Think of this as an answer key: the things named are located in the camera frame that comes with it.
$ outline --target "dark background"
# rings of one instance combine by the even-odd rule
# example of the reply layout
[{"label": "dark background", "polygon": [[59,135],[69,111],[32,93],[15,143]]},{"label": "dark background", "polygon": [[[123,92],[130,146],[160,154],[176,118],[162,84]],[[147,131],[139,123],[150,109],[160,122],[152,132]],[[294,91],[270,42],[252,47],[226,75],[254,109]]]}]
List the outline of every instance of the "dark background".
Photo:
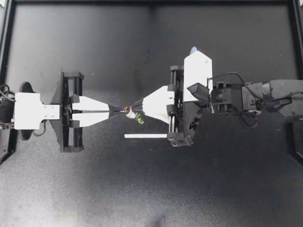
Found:
[{"label": "dark background", "polygon": [[[214,74],[246,81],[298,79],[284,5],[19,5],[7,80],[49,102],[60,72],[81,71],[83,94],[125,106],[169,83],[192,46]],[[47,124],[18,140],[0,166],[0,226],[300,227],[303,167],[291,126],[263,113],[258,127],[205,115],[192,147],[125,140],[167,126],[125,117],[85,128],[85,150],[60,153]]]}]

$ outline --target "black cable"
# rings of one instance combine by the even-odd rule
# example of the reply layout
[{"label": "black cable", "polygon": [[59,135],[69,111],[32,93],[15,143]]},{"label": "black cable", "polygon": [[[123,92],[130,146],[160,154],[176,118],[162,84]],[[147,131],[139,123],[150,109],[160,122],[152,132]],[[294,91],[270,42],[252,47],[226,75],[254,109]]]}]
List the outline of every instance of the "black cable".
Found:
[{"label": "black cable", "polygon": [[256,98],[260,99],[260,100],[263,100],[263,98],[259,95],[257,95],[253,90],[251,90],[247,85],[246,83],[244,82],[242,76],[237,73],[237,72],[226,72],[226,73],[222,73],[222,74],[219,74],[219,75],[216,75],[214,77],[211,77],[211,78],[207,78],[207,82],[211,79],[216,79],[216,78],[219,78],[219,77],[223,77],[223,76],[227,76],[227,75],[235,75],[237,76],[240,80],[241,80],[241,83],[242,85]]},{"label": "black cable", "polygon": [[297,94],[303,95],[303,91],[289,92],[289,93],[288,93],[287,95],[285,95],[285,96],[281,96],[281,97],[279,97],[279,98],[274,98],[274,99],[272,99],[272,101],[276,101],[276,100],[279,100],[279,99],[288,98],[288,97],[291,97],[291,96],[297,95]]},{"label": "black cable", "polygon": [[38,133],[35,133],[35,131],[33,131],[33,135],[36,137],[40,137],[40,136],[43,136],[45,132],[46,132],[46,120],[43,121],[43,132],[38,134]]},{"label": "black cable", "polygon": [[[255,117],[256,115],[255,114],[252,114],[252,113],[248,113],[248,112],[245,112],[245,111],[240,111],[238,110],[237,107],[235,107],[234,105],[231,106],[232,109],[235,111],[235,113],[238,113],[238,118],[239,118],[239,121],[240,123],[245,126],[246,128],[256,128],[257,124],[258,124],[258,120],[257,118]],[[243,116],[248,116],[248,117],[253,117],[254,118],[254,123],[253,124],[248,124],[247,121],[245,120],[245,118]]]},{"label": "black cable", "polygon": [[[6,92],[3,92],[3,91],[1,90],[3,87],[6,87],[6,89],[7,89]],[[0,86],[0,94],[5,98],[5,100],[7,99],[7,100],[9,100],[9,101],[11,101],[11,102],[15,102],[15,101],[16,101],[15,99],[12,99],[12,98],[8,97],[9,94],[15,95],[15,93],[12,92],[12,91],[10,91],[9,86],[8,86],[7,84],[3,84],[3,85]]]}]

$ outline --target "screw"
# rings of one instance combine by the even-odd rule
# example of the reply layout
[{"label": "screw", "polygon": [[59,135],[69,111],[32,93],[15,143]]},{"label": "screw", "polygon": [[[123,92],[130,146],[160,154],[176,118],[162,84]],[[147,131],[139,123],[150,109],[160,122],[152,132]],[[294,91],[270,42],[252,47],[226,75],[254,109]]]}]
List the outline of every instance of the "screw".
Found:
[{"label": "screw", "polygon": [[218,94],[216,98],[217,99],[223,99],[223,95],[222,94]]}]

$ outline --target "white rod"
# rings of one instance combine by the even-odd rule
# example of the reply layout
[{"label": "white rod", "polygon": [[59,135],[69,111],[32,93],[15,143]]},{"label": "white rod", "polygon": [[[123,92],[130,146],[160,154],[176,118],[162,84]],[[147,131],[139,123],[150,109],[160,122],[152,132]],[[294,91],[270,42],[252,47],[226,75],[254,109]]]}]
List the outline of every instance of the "white rod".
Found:
[{"label": "white rod", "polygon": [[166,138],[167,134],[124,134],[124,137],[129,138]]}]

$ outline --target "white plastic part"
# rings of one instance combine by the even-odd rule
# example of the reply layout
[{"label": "white plastic part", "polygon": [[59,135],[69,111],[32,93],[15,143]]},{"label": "white plastic part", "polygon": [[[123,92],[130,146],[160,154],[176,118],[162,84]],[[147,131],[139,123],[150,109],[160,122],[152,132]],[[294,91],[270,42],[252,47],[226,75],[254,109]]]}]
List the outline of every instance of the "white plastic part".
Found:
[{"label": "white plastic part", "polygon": [[80,121],[80,127],[87,127],[109,118],[109,112],[104,113],[73,113],[72,119]]},{"label": "white plastic part", "polygon": [[134,138],[166,138],[167,134],[124,134],[126,139]]},{"label": "white plastic part", "polygon": [[15,95],[15,129],[39,129],[40,122],[58,120],[60,118],[59,105],[44,105],[40,101],[39,93],[22,93]]},{"label": "white plastic part", "polygon": [[109,111],[108,104],[106,103],[85,96],[79,96],[79,100],[79,103],[72,104],[73,110]]},{"label": "white plastic part", "polygon": [[169,124],[166,105],[175,103],[175,93],[167,91],[168,86],[160,87],[143,99],[142,108],[146,116],[159,119]]},{"label": "white plastic part", "polygon": [[[187,89],[195,83],[207,87],[207,78],[213,76],[212,60],[200,51],[195,51],[184,59],[183,102],[197,101]],[[213,81],[208,82],[209,93],[213,90]]]}]

